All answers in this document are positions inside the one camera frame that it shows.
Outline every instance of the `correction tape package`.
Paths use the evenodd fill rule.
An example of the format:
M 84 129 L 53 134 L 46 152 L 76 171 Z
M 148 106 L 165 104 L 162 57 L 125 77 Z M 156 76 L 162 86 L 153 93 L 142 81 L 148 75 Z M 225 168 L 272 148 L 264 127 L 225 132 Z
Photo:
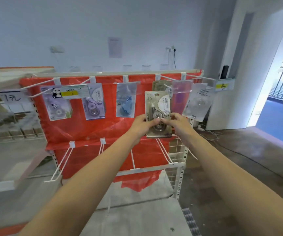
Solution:
M 136 95 L 139 94 L 140 82 L 117 83 L 116 117 L 134 118 Z
M 202 122 L 213 103 L 214 96 L 215 88 L 200 83 L 192 84 L 182 115 Z
M 41 86 L 41 91 L 49 90 L 42 94 L 49 119 L 56 121 L 71 118 L 72 106 L 68 99 L 63 98 L 60 90 L 61 85 Z
M 155 118 L 171 119 L 170 98 L 165 91 L 145 91 L 146 121 Z M 160 122 L 149 129 L 147 138 L 169 138 L 172 127 Z
M 169 94 L 170 99 L 172 99 L 172 82 L 161 79 L 156 80 L 152 83 L 152 90 L 153 91 L 165 91 Z
M 82 98 L 86 120 L 105 118 L 102 83 L 88 84 L 90 97 Z

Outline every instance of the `red plastic sheet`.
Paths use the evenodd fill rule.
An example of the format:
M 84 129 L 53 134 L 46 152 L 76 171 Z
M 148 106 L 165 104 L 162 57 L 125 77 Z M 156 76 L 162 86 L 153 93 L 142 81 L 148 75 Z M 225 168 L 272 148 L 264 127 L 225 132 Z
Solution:
M 181 74 L 163 74 L 164 76 L 180 80 Z M 62 85 L 80 84 L 87 80 L 89 76 L 62 77 Z M 27 87 L 36 83 L 41 83 L 52 78 L 22 78 L 20 84 Z M 152 82 L 155 74 L 129 75 L 129 80 L 141 82 L 141 94 L 136 96 L 135 116 L 145 113 L 145 91 L 152 90 Z M 61 161 L 70 141 L 75 141 L 76 148 L 73 149 L 69 160 L 63 171 L 63 178 L 72 177 L 77 171 L 94 159 L 100 149 L 100 138 L 106 139 L 106 150 L 113 142 L 122 136 L 132 125 L 134 119 L 116 117 L 116 84 L 123 82 L 123 77 L 119 76 L 96 76 L 96 82 L 102 83 L 104 102 L 106 107 L 105 119 L 86 120 L 81 99 L 70 100 L 73 108 L 71 118 L 50 121 L 42 96 L 34 98 L 35 106 L 40 116 L 41 126 L 48 141 L 47 150 L 54 150 L 58 162 Z M 54 85 L 53 82 L 42 84 L 42 86 Z M 31 95 L 40 92 L 40 86 L 29 88 Z M 164 148 L 169 152 L 169 139 L 162 139 Z M 140 143 L 133 148 L 134 162 L 136 168 L 145 168 L 166 165 L 161 149 L 155 139 L 141 139 Z M 131 155 L 127 157 L 120 171 L 133 169 Z M 114 182 L 123 181 L 124 187 L 141 191 L 151 185 L 159 177 L 160 171 L 150 171 L 139 174 L 131 174 L 116 177 Z

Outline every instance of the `floor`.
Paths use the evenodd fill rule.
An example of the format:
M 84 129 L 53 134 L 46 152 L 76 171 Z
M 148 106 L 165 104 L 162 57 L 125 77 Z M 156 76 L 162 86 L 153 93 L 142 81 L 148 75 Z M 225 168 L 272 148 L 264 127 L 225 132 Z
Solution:
M 271 142 L 267 134 L 255 127 L 221 132 L 223 135 L 218 141 L 219 144 L 242 153 L 283 176 L 282 142 Z M 244 156 L 222 148 L 217 143 L 214 145 L 226 157 L 283 198 L 283 178 Z M 245 235 L 199 162 L 191 155 L 187 157 L 179 202 L 182 208 L 190 208 L 202 236 Z
M 267 100 L 256 127 L 283 141 L 283 103 Z

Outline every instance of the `hand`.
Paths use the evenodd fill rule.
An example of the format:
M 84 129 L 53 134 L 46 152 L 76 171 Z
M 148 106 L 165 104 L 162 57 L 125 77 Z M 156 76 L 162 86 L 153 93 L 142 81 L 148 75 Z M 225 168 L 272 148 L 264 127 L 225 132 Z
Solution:
M 181 139 L 181 141 L 187 146 L 191 146 L 191 140 L 199 136 L 199 134 L 193 129 L 186 117 L 183 117 L 178 113 L 171 113 L 172 120 L 161 119 L 163 123 L 174 127 L 175 134 Z
M 149 129 L 161 121 L 160 118 L 153 119 L 152 121 L 146 122 L 146 115 L 139 115 L 135 118 L 131 128 L 127 131 L 127 133 L 131 134 L 136 138 L 137 144 L 140 138 L 145 135 Z

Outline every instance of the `floor drain grate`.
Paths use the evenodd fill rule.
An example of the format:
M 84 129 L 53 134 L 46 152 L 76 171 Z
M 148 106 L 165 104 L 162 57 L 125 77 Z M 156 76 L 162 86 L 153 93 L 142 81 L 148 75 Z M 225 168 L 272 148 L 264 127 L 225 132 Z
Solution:
M 190 208 L 182 209 L 187 225 L 189 226 L 193 236 L 202 236 L 199 232 L 199 227 L 196 225 Z

